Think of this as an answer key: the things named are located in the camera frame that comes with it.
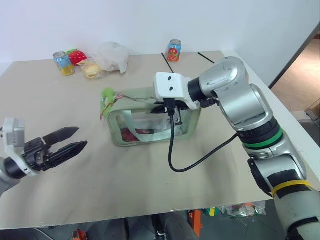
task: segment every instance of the yellow band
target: yellow band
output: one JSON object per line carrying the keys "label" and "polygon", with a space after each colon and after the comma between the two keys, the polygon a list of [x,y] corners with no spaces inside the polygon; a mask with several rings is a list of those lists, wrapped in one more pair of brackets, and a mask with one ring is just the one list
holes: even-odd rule
{"label": "yellow band", "polygon": [[292,180],[292,181],[286,181],[286,182],[283,182],[277,186],[275,186],[273,189],[272,189],[272,196],[274,197],[276,192],[278,192],[280,189],[283,189],[283,188],[286,188],[286,187],[289,187],[289,186],[293,186],[293,185],[306,185],[306,186],[309,186],[309,187],[312,187],[312,185],[305,181],[305,180]]}

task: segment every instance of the red can label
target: red can label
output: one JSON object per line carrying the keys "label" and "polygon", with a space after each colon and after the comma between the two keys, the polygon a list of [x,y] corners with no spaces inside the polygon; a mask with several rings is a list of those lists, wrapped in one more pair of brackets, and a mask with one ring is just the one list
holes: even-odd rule
{"label": "red can label", "polygon": [[168,51],[168,60],[170,62],[178,62],[179,60],[179,57],[180,57],[180,52],[178,51],[178,49],[176,48],[169,48],[169,51]]}

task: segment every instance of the soda can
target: soda can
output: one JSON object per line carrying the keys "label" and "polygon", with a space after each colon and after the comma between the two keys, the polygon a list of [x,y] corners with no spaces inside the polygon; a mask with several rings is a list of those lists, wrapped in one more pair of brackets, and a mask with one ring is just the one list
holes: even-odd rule
{"label": "soda can", "polygon": [[168,61],[172,63],[178,62],[180,58],[180,52],[181,41],[177,39],[171,40],[168,48]]}
{"label": "soda can", "polygon": [[53,60],[62,75],[68,76],[75,73],[75,66],[72,65],[68,55],[64,51],[58,51],[53,54]]}

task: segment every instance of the table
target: table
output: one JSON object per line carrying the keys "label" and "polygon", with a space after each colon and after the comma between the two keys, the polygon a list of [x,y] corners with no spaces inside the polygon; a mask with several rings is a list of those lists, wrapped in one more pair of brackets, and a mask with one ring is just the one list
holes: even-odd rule
{"label": "table", "polygon": [[[237,56],[233,51],[203,54],[214,62],[224,54]],[[183,53],[171,66],[176,73],[196,78],[212,63],[196,53]],[[251,68],[247,69],[250,81],[262,89],[282,128],[319,177],[319,164],[313,159],[319,153],[318,146]],[[168,142],[133,147],[113,144],[107,123],[99,119],[100,91],[105,87],[150,87],[156,72],[170,72],[160,54],[131,56],[125,74],[112,72],[98,80],[85,78],[79,69],[62,76],[52,60],[10,66],[0,78],[0,122],[5,117],[24,119],[27,141],[77,126],[80,130],[72,138],[52,150],[71,142],[87,140],[88,144],[77,157],[38,176],[25,177],[5,192],[0,198],[0,229],[94,222],[269,199],[256,185],[239,139],[185,173],[169,168]],[[194,163],[234,133],[217,106],[204,109],[194,137],[174,143],[174,166]],[[2,144],[0,155],[5,156]],[[316,175],[306,167],[308,180],[320,189]]]}

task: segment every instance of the red fruit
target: red fruit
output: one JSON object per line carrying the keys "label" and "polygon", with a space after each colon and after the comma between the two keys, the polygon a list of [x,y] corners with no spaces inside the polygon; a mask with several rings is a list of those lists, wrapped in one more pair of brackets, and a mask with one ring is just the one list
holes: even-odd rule
{"label": "red fruit", "polygon": [[82,51],[79,51],[79,50],[70,51],[68,53],[68,56],[69,56],[69,59],[73,65],[77,65],[82,60],[87,59],[86,55]]}

